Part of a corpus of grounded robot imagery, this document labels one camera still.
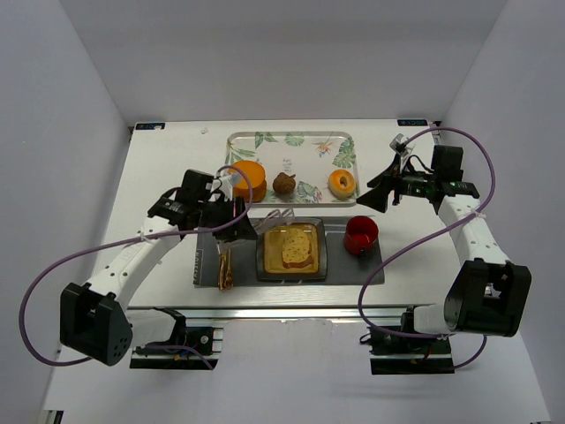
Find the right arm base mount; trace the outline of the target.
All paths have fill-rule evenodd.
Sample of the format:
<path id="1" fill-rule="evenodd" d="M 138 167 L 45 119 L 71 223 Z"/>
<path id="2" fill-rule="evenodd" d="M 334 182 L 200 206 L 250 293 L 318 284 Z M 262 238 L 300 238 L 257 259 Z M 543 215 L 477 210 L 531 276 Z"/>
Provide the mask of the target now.
<path id="1" fill-rule="evenodd" d="M 369 324 L 359 343 L 370 347 L 372 375 L 449 375 L 455 372 L 450 342 L 445 338 L 415 338 L 415 307 L 408 307 L 393 325 Z"/>

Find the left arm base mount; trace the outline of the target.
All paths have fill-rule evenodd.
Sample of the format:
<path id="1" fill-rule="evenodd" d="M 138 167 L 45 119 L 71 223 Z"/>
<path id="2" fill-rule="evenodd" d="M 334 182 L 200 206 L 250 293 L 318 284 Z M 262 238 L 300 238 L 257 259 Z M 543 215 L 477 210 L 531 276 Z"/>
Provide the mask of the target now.
<path id="1" fill-rule="evenodd" d="M 217 365 L 223 326 L 168 308 L 132 310 L 131 369 L 205 370 Z"/>

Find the herb bread slice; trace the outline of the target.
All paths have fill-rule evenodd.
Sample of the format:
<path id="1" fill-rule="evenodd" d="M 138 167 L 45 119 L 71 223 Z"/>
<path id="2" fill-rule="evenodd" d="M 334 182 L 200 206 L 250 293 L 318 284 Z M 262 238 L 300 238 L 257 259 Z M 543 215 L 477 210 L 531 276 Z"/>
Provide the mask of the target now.
<path id="1" fill-rule="evenodd" d="M 289 227 L 282 242 L 282 265 L 286 269 L 301 269 L 313 263 L 312 241 L 306 231 Z"/>

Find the brown chocolate pastry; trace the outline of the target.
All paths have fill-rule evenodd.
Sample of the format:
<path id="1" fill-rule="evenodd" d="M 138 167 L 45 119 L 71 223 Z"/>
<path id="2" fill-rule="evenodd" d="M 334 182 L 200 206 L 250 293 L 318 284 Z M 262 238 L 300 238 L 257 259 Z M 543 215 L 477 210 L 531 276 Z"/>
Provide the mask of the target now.
<path id="1" fill-rule="evenodd" d="M 280 195 L 292 193 L 296 187 L 295 177 L 295 174 L 288 175 L 284 172 L 280 172 L 272 184 L 274 192 Z"/>

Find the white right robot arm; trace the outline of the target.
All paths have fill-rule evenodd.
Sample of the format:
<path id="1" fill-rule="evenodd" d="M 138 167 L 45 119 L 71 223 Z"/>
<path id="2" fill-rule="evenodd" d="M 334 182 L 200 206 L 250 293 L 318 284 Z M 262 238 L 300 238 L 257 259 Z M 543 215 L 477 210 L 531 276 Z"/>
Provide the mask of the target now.
<path id="1" fill-rule="evenodd" d="M 531 272 L 503 253 L 479 213 L 478 190 L 463 181 L 463 150 L 437 145 L 430 168 L 411 165 L 412 148 L 391 144 L 393 162 L 368 183 L 357 202 L 379 212 L 402 197 L 428 200 L 448 228 L 461 269 L 440 304 L 408 312 L 407 333 L 418 337 L 457 332 L 512 337 L 519 328 L 531 287 Z"/>

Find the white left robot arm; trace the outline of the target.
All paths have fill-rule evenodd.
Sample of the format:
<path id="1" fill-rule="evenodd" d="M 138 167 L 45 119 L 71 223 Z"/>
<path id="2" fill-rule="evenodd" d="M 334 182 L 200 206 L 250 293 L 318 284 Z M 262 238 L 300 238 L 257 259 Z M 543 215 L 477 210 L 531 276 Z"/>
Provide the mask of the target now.
<path id="1" fill-rule="evenodd" d="M 68 284 L 60 297 L 62 345 L 107 366 L 131 348 L 187 349 L 185 318 L 158 307 L 131 311 L 135 292 L 164 256 L 187 235 L 210 233 L 217 240 L 255 240 L 247 213 L 252 197 L 237 196 L 236 185 L 252 182 L 224 165 L 214 175 L 187 170 L 180 186 L 162 194 L 147 211 L 137 237 L 120 242 L 120 252 L 83 284 Z"/>

